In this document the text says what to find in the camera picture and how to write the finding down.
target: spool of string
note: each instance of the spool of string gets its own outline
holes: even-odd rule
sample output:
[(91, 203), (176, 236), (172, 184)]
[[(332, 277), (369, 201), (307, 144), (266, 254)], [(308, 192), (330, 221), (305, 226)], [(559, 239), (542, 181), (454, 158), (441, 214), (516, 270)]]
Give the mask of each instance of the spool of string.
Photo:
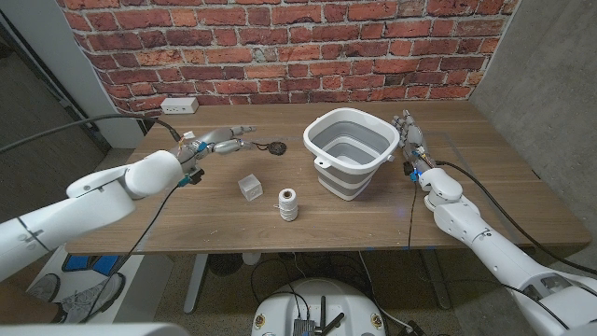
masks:
[(283, 189), (278, 195), (278, 208), (280, 216), (285, 221), (293, 221), (299, 215), (297, 193), (292, 189)]

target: white wall outlet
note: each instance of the white wall outlet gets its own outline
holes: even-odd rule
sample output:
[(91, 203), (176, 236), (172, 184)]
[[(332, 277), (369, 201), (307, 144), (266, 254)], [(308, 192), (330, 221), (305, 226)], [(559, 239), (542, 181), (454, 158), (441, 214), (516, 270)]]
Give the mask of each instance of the white wall outlet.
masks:
[(191, 114), (197, 111), (197, 98), (166, 98), (161, 103), (164, 114)]

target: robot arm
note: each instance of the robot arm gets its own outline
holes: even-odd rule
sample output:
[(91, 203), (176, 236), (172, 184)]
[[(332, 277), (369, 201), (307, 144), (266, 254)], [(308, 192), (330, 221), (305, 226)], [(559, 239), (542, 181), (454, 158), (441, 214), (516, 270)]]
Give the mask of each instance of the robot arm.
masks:
[(255, 131), (252, 126), (222, 128), (195, 138), (186, 133), (178, 147), (144, 159), (84, 176), (66, 190), (68, 199), (0, 224), (0, 281), (49, 251), (90, 231), (123, 219), (135, 210), (134, 200), (166, 188), (201, 181), (197, 160), (216, 152), (250, 149), (234, 139)]
[[(569, 329), (597, 318), (597, 280), (544, 267), (531, 259), (480, 216), (479, 209), (464, 195), (462, 186), (426, 151), (421, 129), (408, 111), (395, 117), (405, 158), (413, 167), (410, 174), (424, 191), (426, 207), (434, 213), (437, 226), (475, 252), (500, 281), (547, 306)], [(564, 325), (527, 296), (510, 290), (531, 326), (539, 335), (562, 335)]]

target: bucket handle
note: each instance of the bucket handle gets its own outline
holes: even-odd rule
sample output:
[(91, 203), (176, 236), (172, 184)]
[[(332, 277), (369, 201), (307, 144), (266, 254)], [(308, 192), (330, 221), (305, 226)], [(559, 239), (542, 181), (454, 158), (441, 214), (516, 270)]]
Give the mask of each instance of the bucket handle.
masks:
[(326, 161), (320, 157), (315, 158), (315, 160), (313, 162), (315, 162), (316, 166), (319, 166), (323, 169), (327, 169), (332, 165), (331, 163), (329, 163), (329, 161)]

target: black cable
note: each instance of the black cable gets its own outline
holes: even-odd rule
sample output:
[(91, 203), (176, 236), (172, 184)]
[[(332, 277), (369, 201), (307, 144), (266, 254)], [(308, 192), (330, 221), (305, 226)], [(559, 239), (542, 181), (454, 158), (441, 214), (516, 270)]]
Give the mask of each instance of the black cable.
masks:
[(110, 279), (112, 278), (112, 276), (116, 272), (120, 271), (120, 268), (122, 268), (122, 266), (124, 265), (124, 263), (127, 262), (127, 260), (131, 256), (131, 254), (134, 251), (134, 249), (139, 245), (139, 243), (141, 243), (141, 241), (143, 240), (143, 238), (145, 238), (146, 234), (149, 232), (149, 230), (151, 229), (151, 227), (153, 226), (153, 224), (156, 222), (156, 219), (158, 219), (158, 216), (160, 215), (161, 209), (163, 209), (164, 205), (166, 204), (166, 202), (168, 201), (168, 199), (170, 198), (170, 196), (172, 196), (172, 194), (174, 193), (174, 191), (176, 189), (178, 189), (178, 186), (176, 186), (172, 190), (170, 190), (170, 192), (168, 193), (168, 195), (166, 195), (166, 198), (164, 198), (164, 200), (161, 202), (161, 205), (160, 205), (160, 208), (158, 209), (158, 212), (153, 217), (153, 219), (151, 219), (151, 222), (149, 222), (149, 225), (147, 225), (146, 229), (143, 231), (143, 233), (141, 234), (141, 236), (139, 237), (139, 239), (137, 240), (137, 242), (131, 247), (131, 250), (126, 254), (126, 256), (124, 258), (119, 259), (117, 261), (117, 263), (114, 265), (114, 267), (112, 267), (112, 269), (110, 270), (110, 273), (108, 273), (108, 279), (105, 281), (105, 284), (102, 286), (102, 289), (100, 290), (100, 292), (98, 293), (97, 297), (93, 301), (93, 304), (91, 305), (90, 310), (87, 313), (87, 316), (81, 322), (86, 322), (91, 317), (91, 312), (93, 311), (93, 307), (95, 306), (95, 304), (97, 303), (97, 301), (100, 299), (100, 296), (101, 296), (102, 292), (104, 291), (105, 286), (108, 284), (108, 282), (110, 282)]
[(446, 162), (446, 161), (436, 161), (437, 165), (448, 165), (456, 170), (458, 170), (459, 172), (461, 172), (462, 174), (466, 175), (468, 178), (470, 178), (473, 182), (475, 182), (475, 184), (477, 184), (477, 186), (479, 186), (479, 188), (481, 188), (481, 190), (483, 190), (483, 192), (485, 192), (485, 194), (487, 195), (487, 197), (489, 197), (489, 199), (492, 201), (492, 203), (497, 207), (497, 209), (507, 218), (507, 220), (510, 221), (510, 223), (512, 223), (512, 225), (522, 233), (523, 236), (525, 236), (529, 241), (531, 241), (531, 243), (533, 243), (535, 246), (539, 247), (539, 249), (541, 249), (543, 252), (547, 253), (550, 257), (556, 259), (557, 261), (560, 261), (568, 266), (574, 267), (580, 271), (584, 271), (587, 273), (591, 273), (594, 275), (597, 275), (597, 270), (594, 270), (592, 268), (586, 267), (586, 266), (582, 266), (579, 265), (575, 262), (572, 261), (568, 261), (560, 256), (555, 255), (553, 252), (549, 251), (546, 247), (544, 247), (543, 245), (541, 245), (541, 243), (537, 242), (535, 240), (535, 238), (533, 238), (529, 233), (527, 233), (517, 222), (516, 220), (514, 220), (514, 218), (512, 218), (507, 212), (506, 210), (504, 210), (504, 208), (497, 202), (497, 200), (492, 196), (492, 194), (483, 186), (482, 183), (480, 183), (472, 174), (470, 174), (469, 172), (467, 172), (466, 170), (464, 170), (463, 168), (460, 168), (459, 166), (450, 163), (450, 162)]
[(33, 134), (31, 136), (28, 136), (26, 138), (23, 138), (23, 139), (21, 139), (19, 141), (16, 141), (16, 142), (14, 142), (12, 144), (9, 144), (9, 145), (6, 145), (6, 146), (0, 148), (0, 154), (4, 153), (6, 151), (9, 151), (11, 149), (14, 149), (16, 147), (25, 145), (25, 144), (27, 144), (29, 142), (32, 142), (32, 141), (34, 141), (36, 139), (39, 139), (41, 137), (44, 137), (44, 136), (47, 136), (47, 135), (50, 135), (50, 134), (54, 134), (54, 133), (66, 130), (67, 128), (71, 128), (71, 127), (78, 126), (78, 125), (83, 125), (83, 124), (94, 122), (94, 121), (97, 121), (97, 120), (118, 119), (118, 118), (143, 119), (143, 120), (153, 121), (153, 122), (156, 122), (156, 123), (162, 125), (166, 129), (168, 129), (168, 131), (170, 131), (170, 134), (174, 138), (174, 141), (178, 142), (181, 139), (180, 134), (178, 134), (178, 132), (174, 129), (174, 127), (170, 126), (168, 123), (166, 123), (164, 121), (161, 121), (159, 119), (155, 119), (155, 118), (151, 118), (151, 117), (146, 117), (146, 116), (137, 116), (137, 115), (134, 115), (134, 114), (110, 114), (110, 115), (101, 115), (101, 116), (97, 116), (97, 117), (92, 117), (92, 118), (87, 118), (87, 119), (82, 119), (82, 120), (74, 121), (74, 122), (71, 122), (71, 123), (67, 123), (67, 124), (65, 124), (63, 126), (59, 126), (59, 127), (56, 127), (56, 128), (44, 131), (44, 132)]

